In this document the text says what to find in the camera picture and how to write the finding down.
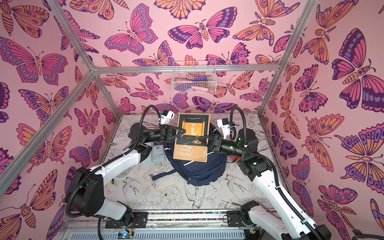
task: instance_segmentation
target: bird drawing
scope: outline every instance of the bird drawing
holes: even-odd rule
[[[139,194],[139,190],[133,185],[134,182],[138,182],[139,184],[141,184],[139,181],[137,181],[136,179],[134,178],[131,178],[131,177],[126,177],[125,180],[121,180],[123,183],[125,183],[125,185],[122,187],[122,192],[125,196],[125,199],[127,200],[128,202],[128,199],[127,199],[127,191],[129,188],[131,188],[133,190],[133,192],[135,193],[136,195],[136,191],[137,193]]]
[[[203,193],[202,197],[200,197],[200,194],[199,194],[199,187],[195,187],[195,195],[190,193],[187,190],[186,186],[184,186],[184,189],[185,189],[185,194],[187,195],[188,200],[193,202],[192,208],[193,209],[199,209],[201,207],[201,205],[203,204],[204,195],[205,195],[205,188],[204,188],[204,193]]]
[[[240,179],[240,178],[238,178],[238,177],[236,177],[236,176],[233,176],[233,175],[231,175],[231,174],[227,174],[227,176],[225,176],[224,179],[225,179],[225,180],[228,180],[227,185],[228,185],[229,190],[233,193],[233,195],[234,195],[237,199],[239,199],[239,198],[236,196],[236,194],[235,194],[235,191],[234,191],[234,189],[233,189],[233,186],[236,185],[237,187],[240,188],[240,190],[241,190],[242,192],[244,192],[245,188],[244,188],[243,186],[241,186],[240,184],[238,184],[238,183],[236,182],[236,179],[239,179],[239,180],[241,180],[241,181],[243,181],[243,182],[244,182],[244,180],[242,180],[242,179]]]

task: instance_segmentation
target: backpack strap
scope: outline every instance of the backpack strap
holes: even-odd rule
[[[152,178],[153,181],[155,181],[156,179],[159,179],[159,178],[161,178],[161,177],[170,175],[170,174],[175,173],[175,172],[177,172],[177,170],[176,170],[176,169],[173,169],[173,170],[171,170],[171,171],[169,171],[169,172],[162,172],[162,173],[159,173],[158,175],[152,176],[151,178]]]

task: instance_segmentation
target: butterfly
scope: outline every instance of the butterfly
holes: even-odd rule
[[[117,118],[111,109],[103,108],[103,113],[108,124],[111,124],[111,122],[116,122]]]
[[[384,231],[384,215],[380,213],[379,206],[374,199],[371,199],[371,211],[378,225]]]
[[[174,62],[174,59],[172,57],[171,49],[168,46],[167,41],[164,41],[160,44],[159,50],[157,51],[157,58],[154,57],[153,59],[136,59],[133,60],[136,65],[139,65],[141,67],[146,66],[179,66],[179,64]]]
[[[142,99],[151,99],[151,100],[157,100],[157,97],[159,95],[163,95],[163,92],[159,90],[159,86],[155,84],[150,77],[146,77],[146,85],[143,83],[139,83],[142,88],[135,88],[138,91],[143,91],[143,92],[136,92],[136,93],[131,93],[130,95],[135,98],[142,98]]]
[[[225,94],[227,93],[227,89],[232,95],[235,96],[234,88],[239,89],[239,90],[244,90],[244,89],[249,88],[249,86],[251,85],[251,83],[249,83],[249,80],[251,80],[252,75],[253,75],[253,71],[246,71],[243,74],[241,74],[239,77],[237,77],[236,80],[232,84],[230,84],[231,80],[232,80],[232,78],[231,78],[229,80],[229,83],[226,84],[226,86],[217,86],[216,93],[214,94],[214,97],[215,98],[224,97]]]
[[[193,10],[201,10],[205,0],[156,0],[153,3],[158,8],[170,9],[171,16],[182,20],[187,19],[188,14]]]
[[[81,74],[81,71],[80,69],[75,66],[75,71],[74,71],[74,78],[76,80],[76,83],[79,83],[82,79],[83,79],[83,75]],[[87,96],[87,98],[89,98],[89,96],[91,96],[91,101],[92,101],[92,104],[93,106],[95,106],[96,108],[98,108],[97,104],[96,104],[96,100],[97,100],[97,94],[99,93],[99,87],[97,86],[96,83],[90,83],[85,89],[84,91],[82,91],[82,93],[80,94],[80,96],[77,98],[76,101],[80,101],[82,100],[82,98],[84,97],[84,95]]]
[[[248,49],[245,48],[246,45],[243,43],[239,43],[236,45],[236,47],[233,49],[231,57],[229,57],[229,52],[228,52],[228,57],[224,57],[225,60],[219,56],[208,54],[207,57],[205,58],[206,61],[208,61],[209,65],[214,65],[215,63],[217,65],[229,65],[229,64],[248,64],[248,54],[251,52],[248,51]],[[216,72],[216,74],[219,77],[222,77],[227,74],[226,71],[221,71],[221,72]]]
[[[202,48],[203,38],[205,41],[208,41],[209,36],[211,36],[215,43],[219,43],[222,38],[229,36],[229,31],[223,28],[232,27],[232,24],[236,19],[236,15],[237,8],[225,8],[213,15],[208,20],[206,25],[203,23],[205,21],[204,19],[201,23],[197,22],[199,27],[192,25],[177,26],[169,30],[168,35],[173,40],[180,43],[185,43],[189,39],[185,45],[188,49],[192,49],[194,47]]]
[[[74,176],[75,171],[76,171],[75,167],[70,167],[68,170],[67,176],[65,177],[65,192],[64,192],[64,194],[66,194],[68,192],[68,189],[70,187],[70,184],[71,184],[71,181],[72,181],[72,178]],[[64,220],[65,220],[65,207],[66,207],[66,205],[63,204],[59,208],[59,210],[57,211],[55,216],[53,217],[51,225],[49,226],[49,229],[48,229],[48,233],[47,233],[47,237],[46,237],[47,240],[52,240],[59,233],[59,231],[60,231],[60,229],[64,223]]]
[[[8,107],[9,89],[7,84],[0,82],[0,109]],[[0,111],[0,123],[8,120],[8,114]]]
[[[270,56],[272,58],[272,60],[270,60],[268,57],[264,56],[264,55],[261,55],[261,54],[258,54],[256,55],[255,57],[255,60],[258,64],[277,64],[280,62],[280,59],[281,59],[281,55],[273,58],[272,56]]]
[[[33,110],[36,109],[37,116],[40,119],[40,126],[42,126],[45,121],[52,115],[52,113],[59,107],[61,102],[69,95],[68,87],[65,86],[61,88],[54,98],[52,99],[47,94],[47,98],[42,95],[35,93],[30,90],[20,89],[22,97],[24,97],[25,101],[29,104],[29,107]]]
[[[19,128],[17,128],[16,131],[19,133],[17,138],[20,140],[20,144],[23,146],[25,146],[36,134],[36,131],[33,128],[23,123],[19,124]],[[60,161],[61,164],[64,164],[61,159],[66,152],[65,147],[68,145],[71,132],[71,126],[64,127],[55,136],[55,138],[53,138],[53,132],[51,139],[49,141],[44,141],[39,149],[35,152],[33,157],[29,160],[32,166],[27,170],[27,172],[31,172],[34,166],[38,166],[40,163],[44,163],[47,158],[50,158],[52,161]]]
[[[251,100],[251,102],[261,102],[263,100],[263,96],[266,93],[266,90],[269,86],[268,78],[261,79],[259,83],[259,90],[254,89],[254,93],[246,93],[240,96],[240,99],[245,99],[246,101]]]
[[[295,3],[290,8],[288,8],[288,7],[285,7],[284,3],[282,3],[281,1],[277,1],[275,3],[275,0],[270,0],[270,1],[256,0],[256,5],[261,15],[263,15],[263,17],[265,18],[262,19],[262,16],[258,12],[255,12],[255,16],[258,20],[252,21],[249,24],[251,25],[257,24],[257,25],[241,30],[240,32],[236,33],[233,36],[233,38],[243,40],[243,41],[249,41],[254,38],[256,38],[256,40],[267,39],[269,40],[269,45],[272,46],[275,37],[273,36],[272,31],[266,26],[274,25],[276,24],[276,22],[273,21],[272,19],[266,19],[266,18],[277,18],[277,17],[285,16],[291,13],[293,10],[295,10],[300,5],[300,3]]]
[[[361,132],[359,132],[360,138],[356,135],[346,137],[335,135],[335,137],[338,137],[341,140],[341,146],[343,148],[356,155],[359,155],[346,156],[346,158],[356,161],[362,160],[362,162],[356,162],[348,165],[345,168],[346,174],[344,177],[341,177],[341,179],[350,177],[353,180],[357,180],[359,182],[364,182],[367,179],[368,187],[384,195],[384,186],[382,185],[382,182],[384,181],[384,172],[375,164],[373,164],[373,162],[376,162],[373,159],[381,158],[383,157],[383,154],[378,157],[371,157],[383,145],[383,136],[384,123],[377,124],[376,127],[370,127],[366,128],[365,130],[361,130]]]
[[[48,84],[59,84],[59,73],[64,72],[68,64],[67,59],[60,54],[52,53],[33,57],[25,48],[12,40],[0,36],[0,53],[3,61],[16,67],[23,83],[35,83],[39,75],[43,74]]]
[[[288,177],[288,175],[289,175],[289,168],[283,166],[283,171],[284,171],[285,177]]]
[[[355,227],[353,227],[344,213],[353,215],[357,214],[352,208],[339,207],[338,204],[345,205],[352,202],[357,198],[358,193],[350,188],[339,189],[334,185],[329,185],[328,189],[326,186],[319,186],[319,190],[322,194],[324,194],[324,196],[321,195],[321,198],[324,201],[318,199],[317,203],[323,211],[327,211],[326,216],[328,221],[337,228],[343,240],[350,240],[349,233],[344,225],[344,222],[351,229],[354,229]]]
[[[283,140],[284,137],[280,134],[279,129],[277,128],[274,122],[271,123],[271,132],[272,132],[272,141],[275,147],[280,148],[280,156],[285,160],[287,158],[295,157],[297,155],[297,150],[294,145],[292,145],[287,140]]]
[[[36,217],[32,210],[44,211],[53,205],[56,199],[56,192],[53,191],[55,188],[56,179],[57,170],[53,169],[44,178],[39,188],[36,190],[36,193],[31,199],[29,206],[27,205],[28,195],[32,188],[36,186],[36,184],[34,184],[31,190],[28,192],[27,200],[23,205],[21,205],[19,208],[7,207],[20,209],[21,212],[19,214],[14,214],[0,219],[0,239],[16,239],[22,225],[22,217],[24,217],[25,223],[30,228],[36,228]]]
[[[99,51],[96,50],[95,48],[91,47],[88,44],[85,44],[87,42],[87,40],[85,40],[85,38],[87,38],[87,39],[99,39],[100,37],[94,33],[87,31],[87,30],[80,29],[80,26],[73,19],[71,13],[68,12],[67,10],[63,10],[63,11],[64,11],[65,16],[69,20],[73,30],[76,32],[77,37],[80,39],[81,45],[83,46],[85,51],[92,52],[92,53],[99,53]],[[66,50],[69,45],[71,45],[71,48],[73,48],[71,40],[68,38],[67,33],[64,31],[64,29],[62,28],[62,26],[60,25],[60,23],[56,19],[56,17],[55,17],[55,20],[57,22],[57,25],[60,28],[61,33],[63,34],[63,36],[61,38],[61,50],[63,50],[63,51]],[[79,54],[76,52],[76,49],[73,50],[73,56],[74,56],[74,60],[77,62],[77,60],[79,58]]]
[[[376,69],[370,67],[370,59],[368,59],[369,65],[362,67],[365,55],[366,42],[364,35],[359,29],[355,28],[347,35],[339,51],[339,56],[348,61],[337,58],[332,62],[332,68],[334,69],[332,79],[337,80],[346,77],[343,84],[351,83],[339,95],[341,99],[347,101],[347,106],[350,109],[354,109],[359,105],[360,96],[362,95],[362,108],[374,112],[384,112],[384,81],[376,76],[366,74],[368,70],[373,69],[376,72]]]
[[[331,114],[320,118],[320,120],[312,118],[309,121],[307,117],[305,117],[305,119],[308,121],[307,126],[310,135],[305,139],[305,144],[303,144],[302,147],[306,146],[307,150],[310,153],[313,153],[314,157],[322,167],[325,167],[327,171],[333,172],[331,157],[321,142],[324,143],[324,138],[330,138],[324,136],[333,132],[338,126],[340,126],[344,117],[340,116],[340,114]]]
[[[272,110],[273,113],[275,113],[275,116],[277,115],[277,104],[276,104],[277,98],[276,98],[276,96],[277,96],[277,94],[279,94],[280,89],[281,89],[281,83],[279,83],[279,85],[276,86],[275,90],[273,91],[272,97],[268,102],[268,108],[270,110]]]
[[[314,58],[317,61],[328,64],[328,48],[325,43],[325,40],[329,41],[329,35],[327,33],[333,31],[336,28],[336,26],[333,25],[347,15],[347,13],[349,13],[349,11],[351,11],[358,2],[359,0],[345,0],[339,2],[333,10],[329,7],[324,12],[320,11],[320,4],[317,5],[316,21],[323,29],[315,30],[314,33],[318,36],[318,38],[314,38],[307,42],[300,53],[303,53],[306,49],[308,49],[308,52],[311,55],[314,53]]]
[[[37,6],[16,6],[11,8],[9,2],[12,0],[3,1],[1,3],[1,10],[3,10],[2,18],[5,30],[11,36],[13,31],[13,17],[20,25],[20,27],[30,36],[39,38],[43,31],[39,28],[49,18],[47,10]]]
[[[136,109],[135,105],[133,105],[132,103],[129,103],[129,99],[127,97],[125,98],[122,98],[120,100],[120,104],[118,104],[118,110],[120,113],[122,114],[127,114],[129,113],[130,111],[134,111]]]
[[[311,196],[307,190],[307,180],[310,174],[310,158],[304,154],[303,158],[299,159],[297,164],[291,165],[292,175],[296,178],[292,182],[293,191],[300,196],[301,204],[307,210],[307,214],[313,217],[313,204],[311,200]]]
[[[293,65],[294,63],[291,63],[291,60],[288,62],[287,66],[284,69],[285,81],[289,82],[291,80],[291,77],[293,75],[296,75],[300,71],[300,67],[297,65]]]
[[[127,33],[119,33],[110,36],[104,43],[108,49],[117,49],[120,52],[129,50],[130,52],[140,55],[144,51],[144,46],[141,44],[153,43],[158,37],[150,29],[152,19],[149,17],[149,7],[144,4],[139,4],[135,10],[132,11],[130,27]]]
[[[284,131],[286,133],[290,132],[295,136],[295,138],[300,139],[301,134],[300,134],[299,127],[297,126],[297,124],[295,123],[293,118],[291,117],[291,115],[293,115],[293,114],[292,114],[292,111],[289,109],[289,107],[291,105],[292,92],[293,92],[292,83],[290,83],[287,87],[287,91],[285,92],[284,96],[282,96],[280,99],[280,106],[283,110],[285,110],[285,112],[280,114],[280,117],[283,118],[286,116],[286,118],[284,120],[284,124],[283,124]]]
[[[115,3],[119,4],[121,7],[129,10],[127,4],[123,0],[113,0]],[[77,11],[89,12],[89,13],[98,13],[98,17],[104,20],[111,20],[114,15],[113,5],[111,0],[72,0],[70,2],[70,7]]]
[[[105,126],[103,126],[103,133],[104,133],[105,142],[107,142],[111,135],[111,131],[109,131]]]
[[[234,103],[218,103],[211,102],[206,98],[202,97],[192,97],[193,103],[197,106],[197,110],[202,112],[214,111],[214,113],[225,113],[225,111],[231,111],[233,108],[237,107],[237,104]]]
[[[88,132],[92,132],[92,134],[94,134],[96,130],[96,126],[98,124],[98,117],[100,116],[100,110],[97,110],[93,115],[92,115],[92,112],[93,112],[92,108],[89,114],[86,108],[84,109],[84,113],[77,108],[74,109],[74,112],[76,114],[76,117],[79,119],[79,127],[83,128],[83,134],[87,135]]]
[[[303,76],[295,83],[296,92],[304,91],[300,94],[300,97],[304,97],[299,103],[299,110],[301,112],[308,112],[310,109],[316,112],[321,106],[324,106],[328,100],[322,93],[311,92],[312,90],[318,89],[311,88],[311,86],[317,82],[313,82],[313,80],[316,77],[318,67],[319,65],[316,64],[312,65],[311,68],[305,69]]]
[[[156,107],[160,111],[169,110],[174,113],[178,113],[179,108],[185,109],[189,107],[187,100],[188,100],[187,93],[177,93],[173,97],[172,101],[169,100],[169,103],[156,104]]]
[[[103,136],[100,135],[96,137],[96,139],[91,142],[92,145],[86,147],[75,147],[70,151],[70,158],[73,158],[75,162],[81,162],[81,165],[85,168],[89,166],[91,163],[91,159],[93,161],[97,161],[99,159],[99,150],[101,148],[101,144],[103,142]]]

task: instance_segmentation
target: metal bar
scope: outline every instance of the metal bar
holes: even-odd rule
[[[107,90],[107,87],[104,85],[103,81],[101,80],[100,76],[96,74],[95,82],[97,86],[99,87],[101,93],[103,94],[105,100],[107,101],[108,105],[111,107],[111,110],[115,114],[116,117],[120,115],[120,112],[116,106],[116,103],[113,101],[113,98],[109,91]]]
[[[42,145],[45,139],[52,134],[52,131],[63,119],[63,116],[77,100],[80,93],[91,82],[94,75],[91,72],[76,85],[76,87],[70,92],[70,94],[62,101],[59,107],[52,113],[44,125],[38,129],[32,139],[23,147],[23,149],[15,156],[12,162],[0,175],[0,197],[8,189],[8,187],[15,180],[17,175],[24,169],[29,160],[35,154],[37,149]]]
[[[117,117],[117,120],[115,122],[115,125],[111,131],[111,134],[109,136],[109,139],[107,141],[107,146],[103,152],[103,154],[101,155],[101,158],[99,158],[99,161],[97,162],[98,165],[102,164],[104,162],[104,160],[107,158],[107,154],[109,152],[109,149],[111,148],[111,143],[113,141],[113,139],[115,138],[115,135],[119,129],[119,126],[120,126],[120,123],[121,123],[121,120],[122,120],[122,115],[118,116]]]
[[[181,71],[206,71],[206,65],[198,66],[177,66]],[[279,64],[243,64],[243,65],[216,65],[216,71],[266,71],[279,70]],[[173,66],[132,66],[132,67],[118,67],[118,68],[109,68],[102,67],[96,68],[94,71],[96,74],[106,74],[106,73],[171,73],[173,72]]]
[[[277,84],[280,81],[281,76],[283,75],[283,71],[285,67],[288,64],[289,59],[291,58],[291,55],[296,48],[297,43],[299,42],[299,39],[301,37],[301,34],[303,33],[305,27],[307,26],[307,23],[312,16],[312,12],[316,7],[318,0],[307,0],[300,17],[297,19],[297,24],[295,26],[295,29],[289,39],[289,42],[285,48],[285,51],[283,53],[283,56],[280,59],[280,69],[273,75],[273,78],[271,82],[269,83],[268,89],[265,93],[264,99],[262,104],[260,105],[258,115],[263,115],[263,112],[268,105],[269,100],[272,97],[272,94],[277,86]]]
[[[75,48],[80,59],[83,61],[88,71],[92,71],[95,68],[95,66],[91,61],[91,59],[89,58],[88,54],[86,53],[83,45],[81,44],[80,39],[77,37],[76,32],[72,28],[72,25],[70,24],[60,4],[57,2],[57,0],[47,0],[47,2],[48,2],[48,5],[51,7],[52,13],[55,15],[61,27],[64,29],[65,33],[67,34],[67,37],[71,41],[71,44]]]

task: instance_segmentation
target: calculator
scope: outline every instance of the calculator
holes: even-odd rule
[[[166,155],[164,152],[164,147],[161,142],[159,143],[153,143],[152,146],[152,151],[151,151],[151,158],[152,158],[152,163],[157,163],[157,162],[164,162],[166,159]]]

